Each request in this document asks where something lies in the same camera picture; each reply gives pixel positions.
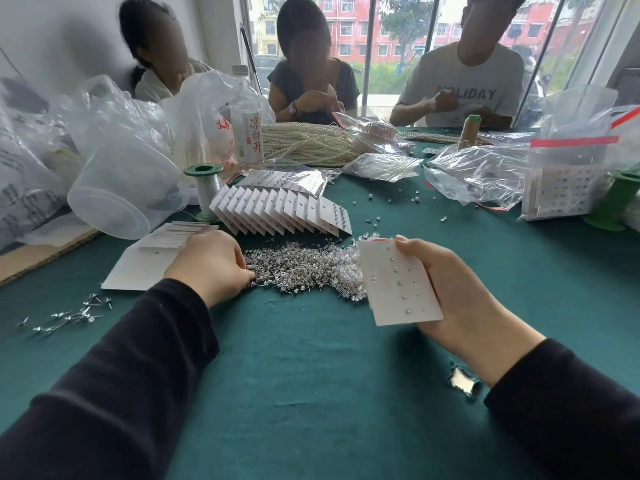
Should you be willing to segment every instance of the white thread spool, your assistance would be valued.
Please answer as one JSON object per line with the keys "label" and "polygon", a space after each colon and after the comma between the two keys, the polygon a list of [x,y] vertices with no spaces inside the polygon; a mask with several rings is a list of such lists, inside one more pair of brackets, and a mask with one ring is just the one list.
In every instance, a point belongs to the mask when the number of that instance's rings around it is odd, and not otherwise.
{"label": "white thread spool", "polygon": [[220,192],[218,174],[222,172],[222,170],[222,165],[218,165],[217,163],[201,163],[191,165],[184,169],[184,174],[188,177],[194,177],[196,181],[198,202],[200,203],[201,209],[201,212],[196,216],[196,219],[199,221],[218,221],[218,218],[209,206],[218,192]]}

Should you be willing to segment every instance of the green tablecloth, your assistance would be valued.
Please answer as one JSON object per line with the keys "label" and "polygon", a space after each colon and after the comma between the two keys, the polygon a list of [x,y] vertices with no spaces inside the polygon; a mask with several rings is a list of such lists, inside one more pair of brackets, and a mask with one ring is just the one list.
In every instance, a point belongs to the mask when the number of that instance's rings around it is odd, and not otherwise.
{"label": "green tablecloth", "polygon": [[[420,204],[409,201],[416,191]],[[461,207],[421,177],[398,184],[339,177],[326,196],[346,206],[357,235],[373,231],[362,221],[380,216],[383,236],[420,236],[452,248],[508,308],[640,392],[637,233],[606,233],[579,219],[517,223],[516,211]],[[274,245],[256,236],[240,242]],[[76,309],[129,244],[98,237],[0,289],[0,428],[138,294],[108,293],[112,312],[49,338],[16,323]],[[205,372],[168,478],[545,476],[481,401],[469,403],[445,385],[450,355],[414,327],[377,328],[366,303],[337,299],[329,289],[281,295],[256,288],[217,312],[222,352]]]}

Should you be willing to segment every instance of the person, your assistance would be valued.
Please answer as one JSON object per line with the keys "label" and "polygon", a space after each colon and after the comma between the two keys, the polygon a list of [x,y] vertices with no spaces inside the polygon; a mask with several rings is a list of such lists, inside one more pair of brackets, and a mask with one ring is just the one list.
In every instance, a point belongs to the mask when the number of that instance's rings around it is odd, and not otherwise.
{"label": "person", "polygon": [[182,29],[171,8],[152,0],[124,0],[120,31],[138,61],[131,83],[135,99],[160,103],[178,94],[184,80],[211,68],[188,56]]}
{"label": "person", "polygon": [[407,126],[461,127],[469,114],[482,126],[510,128],[523,93],[524,63],[499,43],[526,0],[467,0],[460,42],[420,58],[389,121]]}
{"label": "person", "polygon": [[[331,33],[312,0],[287,0],[276,22],[285,56],[268,76],[269,104],[277,122],[330,125],[332,112],[356,109],[360,91],[353,69],[329,57]],[[336,95],[328,95],[329,85]]]}
{"label": "person", "polygon": [[[475,370],[484,403],[562,478],[639,478],[640,398],[493,297],[452,251],[396,237],[424,264],[444,315],[420,330]],[[204,368],[219,353],[208,308],[254,278],[238,243],[189,238],[164,279],[0,436],[13,479],[160,479]]]}

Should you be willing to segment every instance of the white shirt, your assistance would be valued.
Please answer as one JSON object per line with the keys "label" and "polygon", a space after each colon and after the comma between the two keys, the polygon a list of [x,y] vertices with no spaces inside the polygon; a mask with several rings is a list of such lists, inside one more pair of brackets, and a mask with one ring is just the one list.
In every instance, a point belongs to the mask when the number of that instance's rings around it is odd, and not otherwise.
{"label": "white shirt", "polygon": [[[210,70],[211,67],[205,63],[197,59],[189,59],[189,65],[184,78],[187,79],[190,75],[208,72]],[[160,103],[163,99],[173,96],[172,92],[167,89],[153,69],[147,69],[145,73],[142,74],[142,79],[140,79],[140,82],[136,85],[134,92],[137,100],[155,103]]]}
{"label": "white shirt", "polygon": [[421,56],[398,103],[417,104],[444,89],[455,92],[460,108],[453,112],[427,114],[427,126],[460,127],[466,115],[485,106],[500,116],[516,116],[522,97],[524,63],[516,52],[498,44],[489,60],[468,67],[458,58],[458,42]]}

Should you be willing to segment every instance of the plastic bottle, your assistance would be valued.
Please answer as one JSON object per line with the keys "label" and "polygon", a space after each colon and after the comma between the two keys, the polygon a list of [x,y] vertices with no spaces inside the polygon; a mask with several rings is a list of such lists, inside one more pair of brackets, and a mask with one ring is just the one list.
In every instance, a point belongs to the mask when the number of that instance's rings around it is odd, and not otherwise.
{"label": "plastic bottle", "polygon": [[482,123],[482,118],[480,118],[480,116],[476,114],[469,114],[465,121],[465,126],[462,128],[460,141],[458,142],[459,150],[476,145],[476,138],[480,131],[480,123]]}
{"label": "plastic bottle", "polygon": [[260,96],[251,87],[249,67],[232,67],[233,75],[239,83],[229,103],[231,126],[234,129],[236,157],[243,169],[264,167],[264,144],[262,142],[262,122]]}

